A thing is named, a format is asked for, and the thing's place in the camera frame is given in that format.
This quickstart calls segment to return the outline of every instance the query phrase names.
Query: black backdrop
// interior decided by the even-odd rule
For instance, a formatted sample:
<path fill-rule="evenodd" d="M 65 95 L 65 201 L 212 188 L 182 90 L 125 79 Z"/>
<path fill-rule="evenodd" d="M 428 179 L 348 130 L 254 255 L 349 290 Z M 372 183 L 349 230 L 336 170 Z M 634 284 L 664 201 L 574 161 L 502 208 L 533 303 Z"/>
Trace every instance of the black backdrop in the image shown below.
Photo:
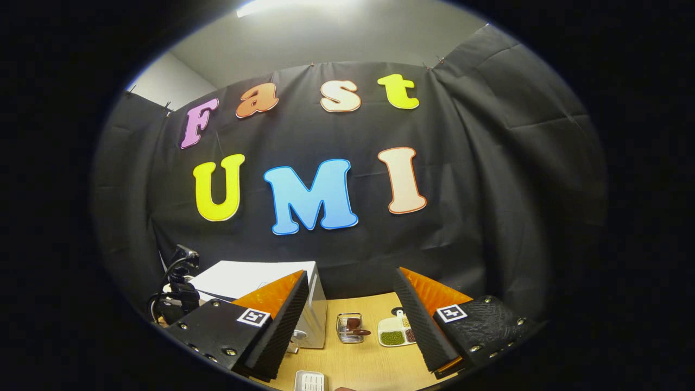
<path fill-rule="evenodd" d="M 419 107 L 397 109 L 376 80 L 402 74 Z M 362 104 L 349 113 L 320 105 L 329 80 L 358 85 Z M 277 85 L 279 103 L 239 119 L 239 97 L 260 83 Z M 188 110 L 213 98 L 199 143 L 181 149 Z M 495 294 L 520 313 L 544 319 L 553 291 L 568 294 L 595 265 L 605 215 L 603 152 L 584 107 L 531 51 L 485 26 L 424 67 L 393 63 L 323 63 L 280 70 L 200 97 L 170 115 L 125 94 L 107 124 L 95 167 L 95 223 L 108 268 L 142 309 L 161 262 L 176 244 L 219 260 L 315 260 L 327 298 L 391 292 L 398 266 L 470 296 Z M 427 206 L 394 215 L 391 186 L 377 154 L 412 147 Z M 210 222 L 195 205 L 193 169 L 244 154 L 240 207 Z M 265 171 L 291 166 L 311 187 L 318 165 L 347 159 L 347 187 L 359 223 L 350 228 L 277 236 Z M 212 198 L 225 197 L 224 171 Z M 121 204 L 114 198 L 124 199 Z M 556 276 L 553 269 L 568 270 Z"/>
<path fill-rule="evenodd" d="M 7 41 L 5 64 L 8 110 L 18 113 L 7 119 L 19 131 L 7 135 L 30 145 L 6 154 L 18 154 L 33 173 L 9 172 L 10 183 L 26 189 L 9 192 L 9 200 L 31 205 L 19 218 L 10 210 L 10 238 L 32 241 L 10 248 L 13 261 L 3 264 L 16 292 L 7 309 L 10 347 L 19 352 L 6 376 L 10 385 L 189 390 L 204 378 L 210 388 L 245 388 L 140 322 L 95 261 L 101 251 L 85 207 L 97 130 L 128 80 L 238 3 L 12 3 L 4 14 L 8 30 L 18 34 Z M 692 287 L 679 281 L 677 263 L 689 248 L 679 232 L 687 227 L 684 179 L 692 178 L 684 125 L 693 122 L 693 90 L 686 68 L 692 51 L 673 43 L 691 32 L 692 7 L 676 1 L 644 8 L 596 1 L 465 4 L 526 41 L 581 96 L 601 129 L 615 201 L 600 266 L 584 274 L 577 294 L 560 298 L 555 322 L 519 355 L 453 388 L 678 388 L 686 369 L 675 354 L 685 346 L 676 340 L 683 323 L 667 310 Z"/>

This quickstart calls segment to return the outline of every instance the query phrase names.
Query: ceiling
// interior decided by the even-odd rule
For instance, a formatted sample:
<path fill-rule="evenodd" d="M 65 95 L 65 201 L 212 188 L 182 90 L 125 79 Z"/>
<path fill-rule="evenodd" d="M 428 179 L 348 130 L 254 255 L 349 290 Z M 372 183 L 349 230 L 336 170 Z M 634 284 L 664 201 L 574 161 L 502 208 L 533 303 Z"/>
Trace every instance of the ceiling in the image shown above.
<path fill-rule="evenodd" d="M 434 66 L 486 22 L 437 0 L 288 3 L 229 13 L 171 53 L 216 88 L 288 67 L 333 61 Z"/>

